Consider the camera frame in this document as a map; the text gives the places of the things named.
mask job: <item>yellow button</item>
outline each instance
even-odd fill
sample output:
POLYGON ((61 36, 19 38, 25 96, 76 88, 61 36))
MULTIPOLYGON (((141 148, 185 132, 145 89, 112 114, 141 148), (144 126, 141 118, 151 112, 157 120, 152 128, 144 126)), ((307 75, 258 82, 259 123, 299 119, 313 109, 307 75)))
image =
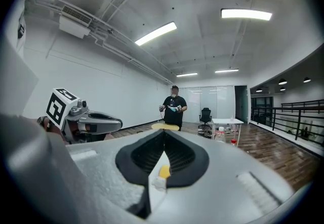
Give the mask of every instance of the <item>yellow button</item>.
POLYGON ((170 165, 162 165, 158 175, 159 177, 167 179, 170 176, 170 165))

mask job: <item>air conditioner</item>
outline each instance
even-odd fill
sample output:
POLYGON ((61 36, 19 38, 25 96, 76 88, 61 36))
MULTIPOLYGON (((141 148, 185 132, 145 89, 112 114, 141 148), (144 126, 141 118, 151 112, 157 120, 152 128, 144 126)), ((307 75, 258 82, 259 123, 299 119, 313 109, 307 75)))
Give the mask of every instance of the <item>air conditioner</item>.
POLYGON ((83 39, 85 35, 89 35, 88 29, 92 18, 84 15, 78 10, 64 6, 60 16, 60 30, 83 39))

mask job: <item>table leg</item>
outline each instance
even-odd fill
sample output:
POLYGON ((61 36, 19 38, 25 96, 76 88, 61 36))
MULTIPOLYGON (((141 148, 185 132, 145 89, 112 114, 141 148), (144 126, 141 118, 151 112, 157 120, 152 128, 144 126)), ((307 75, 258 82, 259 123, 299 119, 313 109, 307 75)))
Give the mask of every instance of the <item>table leg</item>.
POLYGON ((212 130, 212 140, 215 138, 215 123, 213 123, 213 130, 212 130))
POLYGON ((235 139, 235 137, 236 137, 236 124, 234 124, 234 127, 235 127, 235 128, 234 128, 234 130, 235 130, 235 131, 234 131, 234 139, 235 139))
POLYGON ((242 124, 239 125, 239 131, 238 131, 238 138, 237 138, 236 147, 238 146, 239 136, 241 135, 241 126, 242 126, 242 124))

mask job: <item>glove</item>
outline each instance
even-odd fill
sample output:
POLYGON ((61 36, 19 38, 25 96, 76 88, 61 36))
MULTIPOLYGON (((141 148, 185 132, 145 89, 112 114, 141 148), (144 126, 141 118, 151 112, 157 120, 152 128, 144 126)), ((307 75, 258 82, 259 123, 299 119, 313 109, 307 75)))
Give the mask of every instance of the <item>glove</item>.
POLYGON ((182 108, 181 105, 179 105, 179 106, 176 107, 177 113, 180 113, 182 111, 181 108, 182 108))

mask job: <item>yellow object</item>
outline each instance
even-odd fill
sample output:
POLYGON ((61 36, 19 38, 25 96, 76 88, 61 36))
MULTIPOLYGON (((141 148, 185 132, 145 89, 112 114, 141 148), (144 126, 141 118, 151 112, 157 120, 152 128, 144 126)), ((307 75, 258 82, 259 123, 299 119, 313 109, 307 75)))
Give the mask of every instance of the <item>yellow object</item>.
POLYGON ((179 126, 165 124, 165 123, 156 123, 151 126, 152 129, 170 129, 170 130, 179 130, 179 126))
POLYGON ((158 175, 159 177, 167 179, 170 176, 170 165, 162 165, 158 175))

